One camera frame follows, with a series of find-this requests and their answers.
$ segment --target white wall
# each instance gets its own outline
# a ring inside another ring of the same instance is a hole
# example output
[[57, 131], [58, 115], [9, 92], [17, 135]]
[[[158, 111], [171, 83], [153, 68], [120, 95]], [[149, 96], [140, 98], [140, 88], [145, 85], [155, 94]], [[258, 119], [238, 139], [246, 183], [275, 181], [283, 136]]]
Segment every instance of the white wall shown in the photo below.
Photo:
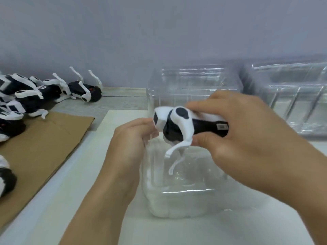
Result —
[[0, 69], [145, 87], [155, 65], [327, 53], [327, 0], [1, 0]]

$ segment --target barcode label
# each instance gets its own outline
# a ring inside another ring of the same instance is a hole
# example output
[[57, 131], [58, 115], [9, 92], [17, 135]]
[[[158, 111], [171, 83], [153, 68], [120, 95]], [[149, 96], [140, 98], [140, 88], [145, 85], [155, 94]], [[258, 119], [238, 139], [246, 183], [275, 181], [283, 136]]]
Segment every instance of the barcode label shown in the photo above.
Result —
[[228, 130], [228, 125], [227, 124], [217, 124], [217, 129], [218, 130]]

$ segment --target brown cardboard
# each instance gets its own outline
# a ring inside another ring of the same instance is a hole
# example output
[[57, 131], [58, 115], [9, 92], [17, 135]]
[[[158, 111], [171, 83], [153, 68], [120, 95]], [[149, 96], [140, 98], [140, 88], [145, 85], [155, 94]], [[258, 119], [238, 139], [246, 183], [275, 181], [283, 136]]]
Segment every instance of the brown cardboard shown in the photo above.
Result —
[[16, 174], [16, 188], [0, 199], [0, 227], [11, 221], [59, 169], [80, 143], [93, 117], [49, 112], [26, 119], [26, 131], [0, 144]]

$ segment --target white table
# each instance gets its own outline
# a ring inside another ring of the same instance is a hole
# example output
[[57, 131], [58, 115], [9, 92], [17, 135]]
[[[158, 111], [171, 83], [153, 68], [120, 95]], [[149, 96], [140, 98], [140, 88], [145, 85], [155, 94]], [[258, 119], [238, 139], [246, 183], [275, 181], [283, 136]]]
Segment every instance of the white table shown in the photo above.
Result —
[[[98, 130], [86, 135], [65, 165], [10, 224], [0, 237], [0, 245], [58, 244], [99, 173], [115, 127], [146, 114], [146, 111], [110, 110]], [[313, 145], [327, 153], [327, 142], [313, 142]], [[126, 213], [119, 244], [313, 243], [298, 214], [273, 198], [257, 210], [171, 220], [153, 217], [138, 189]]]

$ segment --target right hand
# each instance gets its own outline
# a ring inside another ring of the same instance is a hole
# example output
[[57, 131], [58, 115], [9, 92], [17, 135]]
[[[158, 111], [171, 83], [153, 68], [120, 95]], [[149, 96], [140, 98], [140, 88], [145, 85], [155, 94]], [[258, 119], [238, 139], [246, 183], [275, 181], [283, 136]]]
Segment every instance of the right hand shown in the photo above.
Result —
[[316, 198], [326, 187], [326, 157], [300, 137], [257, 97], [227, 90], [187, 108], [219, 114], [230, 127], [226, 137], [205, 132], [193, 145], [206, 148], [214, 162], [242, 184], [294, 208], [304, 198]]

